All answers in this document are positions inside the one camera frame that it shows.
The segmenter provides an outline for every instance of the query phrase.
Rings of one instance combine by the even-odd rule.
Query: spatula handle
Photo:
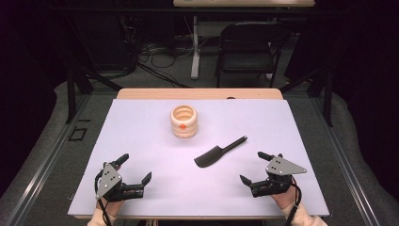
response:
[[[226,148],[223,149],[222,153],[226,153],[229,150],[237,147],[238,145],[242,144],[244,141],[247,140],[247,136],[243,136],[237,140],[235,140],[231,145],[227,146]]]

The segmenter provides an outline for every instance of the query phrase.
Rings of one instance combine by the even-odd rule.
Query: black chair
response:
[[[281,47],[290,30],[276,22],[239,22],[226,26],[220,34],[215,76],[220,86],[222,73],[271,73],[273,87]]]

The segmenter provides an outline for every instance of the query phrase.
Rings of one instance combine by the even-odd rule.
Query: white tabletop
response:
[[[169,113],[192,105],[199,130],[191,138],[171,133]],[[194,159],[216,145],[247,141],[212,166],[199,168]],[[143,199],[129,200],[119,218],[278,218],[270,197],[253,198],[240,174],[258,182],[267,178],[268,162],[257,152],[277,155],[308,170],[295,176],[311,215],[327,216],[326,202],[283,100],[114,100],[74,196],[69,215],[89,218],[95,206],[94,178],[103,166],[128,153],[119,173],[123,182],[138,184],[150,171]]]

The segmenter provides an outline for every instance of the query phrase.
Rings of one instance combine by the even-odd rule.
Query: white table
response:
[[[183,8],[307,8],[314,6],[314,0],[173,0],[173,6]],[[194,16],[193,37],[194,54],[191,79],[199,78],[200,49],[199,21]]]
[[[199,130],[191,138],[171,133],[168,116],[176,105],[192,105],[199,113]],[[225,147],[241,136],[247,141],[212,166],[195,164],[194,158],[215,145]],[[282,218],[270,197],[253,198],[240,180],[240,174],[253,182],[267,177],[268,162],[257,152],[282,153],[307,169],[295,177],[302,201],[311,215],[328,216],[290,107],[277,89],[123,89],[108,112],[68,214],[91,217],[95,175],[103,162],[128,153],[119,171],[123,182],[138,184],[150,171],[152,180],[143,199],[125,202],[119,218]]]

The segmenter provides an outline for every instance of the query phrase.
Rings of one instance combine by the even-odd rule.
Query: black backdrop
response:
[[[364,18],[355,18],[360,23],[347,28],[346,20],[310,20],[286,76],[295,80],[325,65],[336,51],[337,39],[353,36],[334,62],[333,91],[347,102],[364,160],[379,183],[399,201],[399,5],[395,0],[320,2],[322,8],[352,5],[354,12],[365,12],[361,14]]]
[[[350,3],[362,8],[366,2],[372,0]],[[28,3],[7,1],[7,6],[0,6],[1,96],[6,100],[1,114],[1,194],[51,115],[56,102],[54,87],[65,81],[62,56],[50,38],[52,30],[36,14],[33,3]],[[317,4],[322,8],[348,7],[344,0],[318,0]],[[397,9],[396,0],[380,0],[365,23],[356,27],[356,37],[337,65],[333,88],[348,103],[364,159],[380,184],[399,200]],[[287,75],[295,79],[322,64],[343,23],[308,24]],[[72,49],[81,47],[72,42]]]

